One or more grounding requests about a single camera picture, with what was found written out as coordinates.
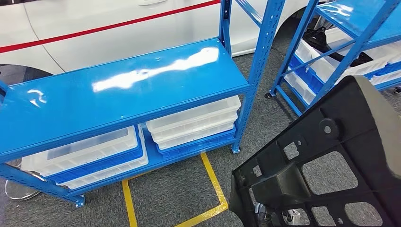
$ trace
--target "yellow floor marking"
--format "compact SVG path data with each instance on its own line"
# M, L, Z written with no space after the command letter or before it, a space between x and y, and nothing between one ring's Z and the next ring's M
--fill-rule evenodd
M185 221L179 225L176 225L175 227L191 227L194 225L197 225L203 221L206 221L207 219L216 216L217 214L227 210L228 205L227 204L220 204L218 206L216 206L215 208L212 208L206 212L204 212L203 214L200 214L198 216L195 216L191 219L189 219L188 221Z
M131 190L130 187L128 186L128 180L124 179L121 181L121 183L122 183L122 192L124 194L124 199L125 199L125 206L127 208L128 221L130 222L130 227L138 227L137 218L135 217L134 204L132 202L132 197L131 197Z
M197 225L197 224L227 210L227 208L228 208L227 200L224 197L223 191L221 190L220 184L218 183L218 180L213 171L212 165L209 162L208 156L205 153L202 153L202 154L200 154L200 157L202 158L203 164L205 165L206 171L208 172L208 175L212 182L213 188L216 191L217 198L220 201L220 205L204 212L203 214L195 216L195 217L189 219L188 221L185 221L185 222L177 225L176 227L190 227L190 226Z
M202 153L202 154L200 154L200 157L202 158L203 164L205 165L206 171L208 172L210 181L216 192L216 195L217 195L218 201L220 202L220 205L218 205L217 207L212 208L198 216L195 216L195 217L177 225L176 227L191 227L191 226L197 225L197 224L199 224L211 217L214 217L217 214L228 209L227 200L223 194L223 190L221 190L220 184L218 183L217 177L213 171L212 165L209 162L208 156L205 153ZM137 219L135 217L134 204L132 202L131 191L128 186L128 180L136 178L136 177L144 175L144 174L140 174L140 175L137 175L137 176L134 176L131 178L127 178L122 181L122 191L124 193L125 206L127 207L128 220L130 222L130 227L137 227L138 224L137 224Z
M217 177L214 174L212 165L209 162L208 156L206 153L200 154L200 157L202 158L203 164L205 165L206 171L208 172L209 178L212 181L212 185L214 190L216 191L218 200L220 201L221 204L227 204L226 198L224 197L223 190L221 190L220 184L218 183Z

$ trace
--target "stacked plastic tray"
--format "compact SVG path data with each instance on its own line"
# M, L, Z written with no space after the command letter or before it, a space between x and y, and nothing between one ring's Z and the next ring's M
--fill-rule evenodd
M329 29L325 33L327 44L332 49L351 40L351 37L338 28ZM338 53L346 55L350 48L351 46L344 48ZM374 60L355 67L349 67L337 82L347 75L365 75L373 85L401 77L400 50L401 42L395 42L365 51ZM290 61L289 70L320 55L320 52L304 40L301 40L295 55ZM284 79L298 92L300 98L310 104L338 64L338 61L326 56L316 60L309 66L297 69L294 73L287 74Z
M238 96L222 99L206 105L174 113L146 122L157 149L164 157L182 153L176 149L190 146L191 142L205 142L205 139L222 132L232 131L241 107Z
M21 168L76 189L147 163L138 125L23 157Z

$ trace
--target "shelf upright post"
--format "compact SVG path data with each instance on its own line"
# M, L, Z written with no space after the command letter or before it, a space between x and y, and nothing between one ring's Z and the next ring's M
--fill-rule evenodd
M85 204L84 195L70 196L68 190L62 187L58 187L51 182L42 181L39 178L21 171L13 166L6 163L0 164L0 176L8 180L12 180L21 185L35 188L38 191L54 195L75 203L76 207L81 207Z
M362 34L356 38L354 45L351 47L350 51L340 62L338 67L334 70L332 75L329 77L327 82L323 85L320 91L316 94L309 107L313 106L323 95L325 95L334 85L334 83L340 78L347 67L352 63L354 59L363 51L363 48L370 38L379 30L380 26L386 21L386 19L391 15L394 9L398 6L401 0L386 0L384 5L377 12L375 17L369 23L367 28L362 32Z
M284 2L285 0L269 0L267 2L259 32L258 42L256 44L255 54L253 56L251 71L248 77L248 83L251 85L251 87L244 94L241 112L238 120L236 121L236 141L231 147L233 153L239 152L241 138L244 134L246 122L248 120L249 113L251 112L253 101L255 100L256 92L262 78L263 69L273 43L277 25L279 24Z
M230 18L231 18L231 3L232 0L221 0L220 6L220 27L218 31L218 38L227 50L228 54L231 55L231 43L230 43Z
M8 88L9 88L9 87L7 86L7 84L3 83L3 82L0 80L0 97L1 97L1 96L3 96L3 97L6 96L6 92L7 92Z
M273 86L270 89L270 95L276 96L277 87L281 85L283 78L285 76L285 72L287 71L289 62L291 61L292 56L295 54L295 51L298 47L299 42L301 41L302 35L305 30L308 28L308 24L314 16L314 8L319 3L319 0L310 0L308 5L306 6L305 12L302 15L301 21L299 22L298 28L296 29L294 38L291 41L291 44L287 50L287 54L284 58L283 63L279 69L278 75L273 82Z

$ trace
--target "blue metal shelf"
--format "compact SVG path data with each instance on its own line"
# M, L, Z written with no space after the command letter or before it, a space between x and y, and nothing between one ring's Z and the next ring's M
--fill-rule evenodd
M0 121L7 141L0 143L0 162L237 95L249 86L217 38L13 85L0 111L0 119L7 119Z
M336 0L318 5L316 13L333 23L352 38L362 35L385 0ZM365 45L364 50L401 40L401 6L392 12Z
M245 11L261 17L246 0ZM114 61L21 84L0 83L0 176L84 205L84 192L146 173L201 152L239 145L279 24L284 0L269 0L260 26L252 68L246 80L231 58L231 0L221 1L217 38ZM147 130L146 166L75 190L13 168L5 162L43 150L244 94L234 137L205 143L190 153L164 158Z
M276 92L282 94L290 107L299 116L302 112L286 94L283 94L280 87L285 81L284 76L294 71L308 84L309 88L316 94L310 105L305 105L303 98L295 89L290 87L290 90L307 109L313 106L334 86L335 82L362 51L401 40L401 27L398 22L401 16L400 2L401 0L371 0L369 2L364 0L335 0L318 5L319 0L310 0L268 95L275 96ZM333 23L351 36L353 40L304 63L295 56L295 51L315 13ZM325 83L319 79L313 70L307 70L307 67L316 60L351 44L352 47L349 52ZM383 69L366 74L366 77L370 79L373 75L381 76L388 72L396 71L399 67L399 63L388 64ZM401 83L401 79L393 79L375 87L384 89L399 83Z

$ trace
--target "shelf foot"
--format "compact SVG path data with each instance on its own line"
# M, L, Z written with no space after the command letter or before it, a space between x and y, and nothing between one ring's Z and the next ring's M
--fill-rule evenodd
M85 205L85 196L82 194L79 196L79 199L76 200L75 207L79 208L79 207L83 207L84 205Z
M232 146L231 146L231 151L233 152L233 154L238 154L239 152L240 152L240 147L238 146L238 144L237 143L235 143L235 144L233 144Z

